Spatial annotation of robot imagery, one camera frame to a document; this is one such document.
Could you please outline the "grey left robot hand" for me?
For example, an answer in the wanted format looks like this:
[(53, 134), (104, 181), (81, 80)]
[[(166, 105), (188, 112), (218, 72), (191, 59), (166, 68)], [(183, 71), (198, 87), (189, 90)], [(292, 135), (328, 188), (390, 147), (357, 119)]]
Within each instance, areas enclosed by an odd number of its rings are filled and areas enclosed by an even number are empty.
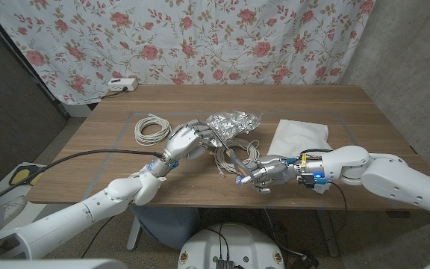
[(212, 146), (214, 138), (212, 128), (205, 122), (191, 120), (181, 124), (169, 135), (162, 156), (148, 166), (148, 171), (156, 178), (164, 177), (178, 166), (181, 158), (198, 158)]

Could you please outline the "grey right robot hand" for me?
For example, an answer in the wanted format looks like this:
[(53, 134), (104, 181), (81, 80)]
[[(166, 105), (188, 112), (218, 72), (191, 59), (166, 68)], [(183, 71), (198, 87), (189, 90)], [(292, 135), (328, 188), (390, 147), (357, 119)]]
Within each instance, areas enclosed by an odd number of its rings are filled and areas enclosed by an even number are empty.
[(262, 156), (237, 168), (236, 183), (246, 185), (260, 194), (269, 194), (272, 185), (280, 185), (301, 177), (301, 161), (280, 155)]

